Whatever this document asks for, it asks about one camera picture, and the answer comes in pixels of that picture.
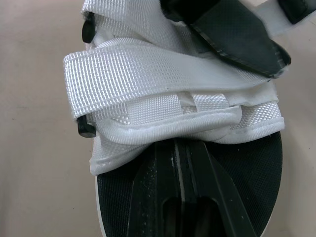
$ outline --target black strap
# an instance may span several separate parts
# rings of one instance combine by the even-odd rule
[[[238,0],[161,0],[165,14],[183,20],[222,60],[276,78],[290,59],[280,57],[262,21]]]
[[[298,23],[316,10],[316,0],[278,0],[278,3],[292,24]]]

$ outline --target textured footbed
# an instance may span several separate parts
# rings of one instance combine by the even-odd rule
[[[205,144],[234,181],[260,237],[270,220],[281,181],[280,133],[237,145]],[[142,160],[140,156],[97,176],[97,206],[103,236],[126,237],[133,180]]]

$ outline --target beige floor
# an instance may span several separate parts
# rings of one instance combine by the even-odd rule
[[[100,237],[92,141],[69,114],[63,57],[83,49],[78,0],[0,2],[0,237]],[[284,172],[265,237],[316,236],[316,21],[278,39]]]

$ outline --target white strap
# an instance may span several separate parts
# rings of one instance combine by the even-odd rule
[[[266,82],[217,58],[197,58],[138,41],[64,59],[74,118],[136,98],[178,91],[232,91]]]
[[[94,12],[97,28],[117,37],[138,38],[137,34],[165,49],[192,52],[189,29],[166,19],[159,0],[85,0],[82,12]]]

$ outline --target black plastic clip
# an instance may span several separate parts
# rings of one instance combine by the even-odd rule
[[[85,43],[91,43],[94,36],[95,36],[94,13],[89,12],[82,27],[82,41]]]
[[[93,138],[96,137],[95,127],[87,123],[86,115],[77,119],[78,133],[81,137]]]

